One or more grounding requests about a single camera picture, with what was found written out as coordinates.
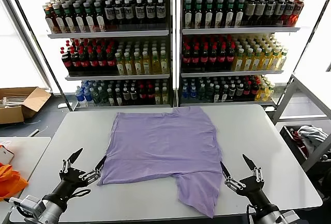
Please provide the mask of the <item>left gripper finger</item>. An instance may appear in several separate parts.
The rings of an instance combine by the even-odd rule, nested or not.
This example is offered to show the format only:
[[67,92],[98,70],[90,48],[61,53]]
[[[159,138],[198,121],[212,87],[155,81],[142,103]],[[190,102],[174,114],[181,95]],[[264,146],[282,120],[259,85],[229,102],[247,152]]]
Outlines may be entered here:
[[97,179],[99,179],[101,177],[101,170],[104,166],[104,162],[106,158],[107,158],[106,155],[103,156],[103,158],[98,162],[98,164],[95,166],[93,170],[80,175],[79,179],[83,181],[86,185],[89,185],[95,182]]
[[67,160],[63,159],[63,167],[60,170],[60,173],[68,173],[69,169],[77,170],[78,172],[81,172],[81,170],[78,170],[76,168],[72,167],[72,164],[77,160],[81,152],[83,151],[83,148],[80,148],[78,151],[72,153]]

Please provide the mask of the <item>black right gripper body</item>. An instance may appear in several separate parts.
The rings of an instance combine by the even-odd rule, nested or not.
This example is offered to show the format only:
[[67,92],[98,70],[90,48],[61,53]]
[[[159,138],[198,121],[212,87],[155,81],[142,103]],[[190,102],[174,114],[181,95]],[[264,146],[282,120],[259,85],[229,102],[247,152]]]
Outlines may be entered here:
[[238,195],[247,197],[257,213],[271,213],[279,210],[276,205],[271,204],[263,192],[264,182],[257,182],[256,176],[244,178],[239,182],[244,184],[245,187],[238,191]]

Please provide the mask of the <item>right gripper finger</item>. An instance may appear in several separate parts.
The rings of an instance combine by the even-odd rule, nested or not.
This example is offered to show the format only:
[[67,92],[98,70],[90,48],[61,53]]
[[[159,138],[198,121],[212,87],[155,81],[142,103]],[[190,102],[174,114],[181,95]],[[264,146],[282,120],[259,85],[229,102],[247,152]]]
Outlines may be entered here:
[[251,159],[249,159],[245,154],[243,154],[243,159],[247,164],[247,166],[249,167],[249,169],[252,171],[252,174],[256,177],[256,182],[263,183],[264,178],[262,174],[262,168],[256,166],[255,163]]
[[245,188],[245,184],[236,181],[228,172],[227,168],[223,164],[223,162],[220,162],[221,168],[222,168],[222,174],[225,179],[225,185],[227,185],[232,191],[240,191]]

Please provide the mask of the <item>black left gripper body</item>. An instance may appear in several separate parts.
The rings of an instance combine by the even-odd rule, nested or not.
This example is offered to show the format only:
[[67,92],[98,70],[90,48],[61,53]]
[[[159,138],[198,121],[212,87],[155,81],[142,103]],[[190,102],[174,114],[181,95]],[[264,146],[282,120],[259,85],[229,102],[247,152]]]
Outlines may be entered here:
[[60,172],[60,183],[52,191],[52,193],[45,195],[42,200],[48,200],[56,204],[58,207],[65,211],[67,209],[67,202],[78,188],[84,187],[84,181],[80,175],[83,175],[84,171],[69,168],[68,172]]

